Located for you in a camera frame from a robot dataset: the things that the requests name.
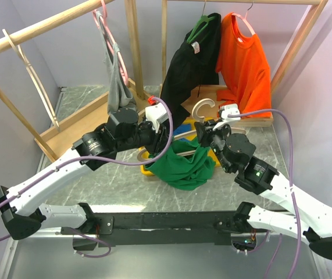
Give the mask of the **green tank top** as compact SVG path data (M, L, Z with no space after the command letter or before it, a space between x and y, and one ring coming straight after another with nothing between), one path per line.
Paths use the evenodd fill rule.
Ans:
M212 178L216 162L208 155L209 148L198 140L173 141L167 152L145 168L169 186L193 191Z

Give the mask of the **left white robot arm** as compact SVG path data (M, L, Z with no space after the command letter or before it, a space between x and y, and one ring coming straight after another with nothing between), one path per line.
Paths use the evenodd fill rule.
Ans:
M121 108L106 123L84 134L58 160L14 187L0 186L2 221L15 240L25 239L40 229L70 227L80 233L92 232L98 224L87 203L52 206L45 201L71 181L116 162L118 152L140 147L157 155L171 143L169 110L161 103L145 109L144 121L137 112Z

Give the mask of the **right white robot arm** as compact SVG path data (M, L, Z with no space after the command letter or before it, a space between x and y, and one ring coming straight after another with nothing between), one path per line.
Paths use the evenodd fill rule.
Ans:
M208 120L194 125L200 146L213 151L225 173L236 175L235 183L288 212L272 212L242 202L229 228L240 233L250 228L264 229L300 238L314 253L332 260L332 207L290 186L281 172L254 155L256 147L247 136L232 133L227 123Z

